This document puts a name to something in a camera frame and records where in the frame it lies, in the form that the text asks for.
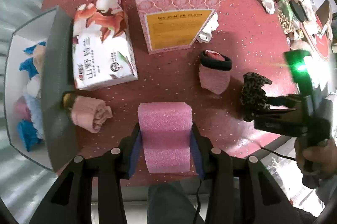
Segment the wire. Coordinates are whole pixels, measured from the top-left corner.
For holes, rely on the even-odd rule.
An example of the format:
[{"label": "wire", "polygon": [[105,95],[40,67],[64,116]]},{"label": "wire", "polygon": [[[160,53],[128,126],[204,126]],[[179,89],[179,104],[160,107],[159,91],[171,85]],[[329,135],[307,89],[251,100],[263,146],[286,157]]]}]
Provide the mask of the wire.
[{"label": "wire", "polygon": [[199,215],[200,209],[201,209],[201,203],[200,203],[200,198],[199,198],[199,190],[200,190],[200,187],[201,187],[201,182],[202,182],[202,180],[200,179],[199,188],[198,188],[197,193],[196,193],[196,195],[197,195],[197,205],[198,206],[197,206],[197,210],[195,211],[194,218],[193,218],[193,224],[196,224],[197,218],[198,218],[198,215]]},{"label": "wire", "polygon": [[296,161],[296,159],[293,158],[293,157],[288,157],[288,156],[281,155],[281,154],[279,154],[279,153],[276,153],[276,152],[273,151],[273,150],[270,150],[270,149],[267,149],[267,148],[264,148],[264,147],[261,147],[261,149],[266,150],[266,151],[268,151],[268,152],[270,152],[270,153],[273,153],[273,154],[275,154],[276,156],[279,156],[279,157],[281,157],[281,158],[286,158],[286,159],[290,159],[290,160]]}]

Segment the human hand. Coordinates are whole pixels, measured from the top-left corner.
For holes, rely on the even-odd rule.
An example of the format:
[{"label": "human hand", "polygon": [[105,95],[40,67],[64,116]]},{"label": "human hand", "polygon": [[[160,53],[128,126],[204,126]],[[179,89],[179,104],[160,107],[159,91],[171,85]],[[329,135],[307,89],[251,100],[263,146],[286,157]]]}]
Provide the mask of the human hand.
[{"label": "human hand", "polygon": [[320,163],[320,179],[327,179],[337,175],[337,147],[333,139],[327,141],[326,146],[314,146],[303,149],[298,139],[295,141],[297,166],[303,172],[304,161]]}]

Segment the yellow label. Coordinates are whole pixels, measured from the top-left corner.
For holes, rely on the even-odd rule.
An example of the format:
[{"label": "yellow label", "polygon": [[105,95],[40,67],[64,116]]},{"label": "yellow label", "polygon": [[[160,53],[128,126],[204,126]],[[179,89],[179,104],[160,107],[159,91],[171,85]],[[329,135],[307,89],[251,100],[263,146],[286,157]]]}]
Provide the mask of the yellow label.
[{"label": "yellow label", "polygon": [[191,44],[211,12],[191,9],[147,15],[152,50]]}]

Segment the red speckled tabletop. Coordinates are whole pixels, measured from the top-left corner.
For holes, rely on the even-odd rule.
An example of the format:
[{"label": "red speckled tabletop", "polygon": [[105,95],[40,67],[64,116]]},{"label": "red speckled tabletop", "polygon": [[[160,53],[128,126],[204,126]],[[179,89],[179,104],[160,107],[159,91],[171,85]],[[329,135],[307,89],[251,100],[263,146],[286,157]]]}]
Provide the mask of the red speckled tabletop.
[{"label": "red speckled tabletop", "polygon": [[[70,15],[75,8],[91,0],[44,0],[43,9],[60,5]],[[293,93],[295,86],[282,53],[288,50],[286,37],[276,14],[267,14],[261,0],[226,0],[218,10],[219,27],[209,44],[195,42],[191,49],[149,55],[134,0],[124,0],[129,17],[139,80],[79,94],[103,99],[114,112],[98,134],[77,128],[79,154],[96,157],[118,145],[121,138],[132,132],[138,121],[137,108],[143,102],[183,101],[193,109],[202,135],[215,147],[231,156],[245,157],[266,145],[277,135],[258,131],[252,123],[242,120],[239,102],[242,75],[256,72],[273,81],[266,86],[269,96]],[[230,84],[222,95],[215,95],[200,87],[198,54],[205,49],[220,52],[233,61]],[[140,154],[135,175],[122,185],[147,185],[195,175],[193,163],[187,174],[149,174]]]}]

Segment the round emblem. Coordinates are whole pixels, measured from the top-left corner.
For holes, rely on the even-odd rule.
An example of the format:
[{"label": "round emblem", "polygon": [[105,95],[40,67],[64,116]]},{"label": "round emblem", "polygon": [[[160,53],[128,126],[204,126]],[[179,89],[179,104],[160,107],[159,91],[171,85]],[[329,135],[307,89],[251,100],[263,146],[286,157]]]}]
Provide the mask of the round emblem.
[{"label": "round emblem", "polygon": [[114,72],[118,71],[120,68],[119,63],[112,63],[110,66],[110,69]]}]

